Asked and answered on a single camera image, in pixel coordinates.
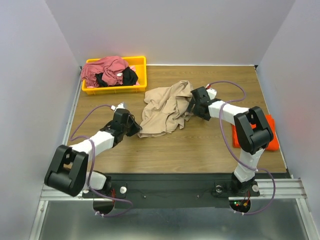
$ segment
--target screw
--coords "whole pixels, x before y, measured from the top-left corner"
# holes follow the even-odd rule
[[[222,186],[220,186],[220,185],[215,186],[215,191],[216,191],[218,194],[222,193],[222,190],[223,190],[223,187],[222,187]]]
[[[127,188],[125,186],[120,187],[120,193],[125,194],[127,192]]]
[[[252,186],[252,190],[254,191],[254,192],[259,192],[259,187],[258,187],[258,185],[253,185]]]

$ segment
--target black cloth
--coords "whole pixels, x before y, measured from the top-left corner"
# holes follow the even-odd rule
[[[102,80],[102,75],[103,74],[104,74],[103,72],[96,74],[95,75],[96,81],[98,82],[100,87],[108,87],[108,84],[105,81]]]
[[[102,80],[102,75],[103,74],[104,74],[103,72],[96,74],[95,75],[96,81],[98,82],[100,87],[109,87],[109,85],[105,81]],[[138,75],[129,66],[126,69],[123,70],[122,77],[123,77],[122,85],[117,84],[117,85],[114,85],[112,87],[133,86],[138,81]]]
[[[133,86],[138,81],[138,75],[129,66],[123,70],[122,86]]]

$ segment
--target beige cloth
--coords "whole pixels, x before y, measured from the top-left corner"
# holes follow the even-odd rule
[[[179,81],[171,87],[158,87],[145,93],[147,106],[142,112],[140,138],[172,133],[177,126],[183,129],[193,87],[188,81]]]

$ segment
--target white enclosure wall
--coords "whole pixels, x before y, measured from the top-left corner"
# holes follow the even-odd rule
[[[297,0],[257,68],[289,171],[320,230],[320,2]]]
[[[257,65],[294,0],[46,0],[75,58]]]
[[[79,65],[43,0],[0,7],[0,239],[29,239]]]

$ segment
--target gray floor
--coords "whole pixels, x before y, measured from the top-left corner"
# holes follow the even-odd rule
[[[252,201],[252,210],[267,200]],[[101,218],[92,202],[50,202],[41,240],[307,240],[294,199],[277,199],[263,213],[234,214],[223,208],[133,209]]]

